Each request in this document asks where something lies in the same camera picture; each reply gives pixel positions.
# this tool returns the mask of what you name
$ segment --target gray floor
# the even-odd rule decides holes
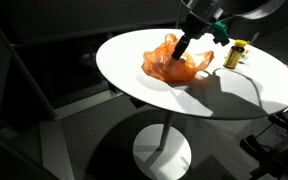
[[[255,45],[288,64],[288,28],[258,40]],[[136,109],[129,97],[121,96],[62,119],[75,179],[147,179],[133,160],[133,141],[141,129],[162,123],[164,116],[164,111],[147,105]],[[265,118],[214,121],[177,115],[173,127],[185,135],[192,150],[191,167],[182,179],[250,178],[249,172],[258,162],[238,143],[268,124]],[[272,129],[260,137],[266,145],[280,140],[281,135]],[[274,178],[266,175],[262,179]]]

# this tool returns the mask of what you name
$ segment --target metal stand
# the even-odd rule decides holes
[[[135,138],[135,163],[150,179],[179,179],[191,164],[190,146],[182,133],[171,127],[173,117],[173,112],[167,112],[164,125],[150,125]]]

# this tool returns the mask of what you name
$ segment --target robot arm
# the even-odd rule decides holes
[[[178,60],[191,39],[199,39],[223,12],[247,19],[259,19],[273,13],[285,0],[182,0],[190,13],[182,27],[184,35],[172,54]]]

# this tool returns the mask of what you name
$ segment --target bottle cap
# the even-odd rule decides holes
[[[234,43],[234,46],[237,46],[237,47],[245,47],[247,44],[246,41],[243,41],[243,40],[236,40],[235,43]]]

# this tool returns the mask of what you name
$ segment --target small bottle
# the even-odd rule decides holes
[[[238,61],[240,60],[243,52],[244,47],[246,46],[247,42],[243,40],[236,40],[234,46],[231,47],[230,52],[226,56],[224,67],[228,69],[235,69]]]

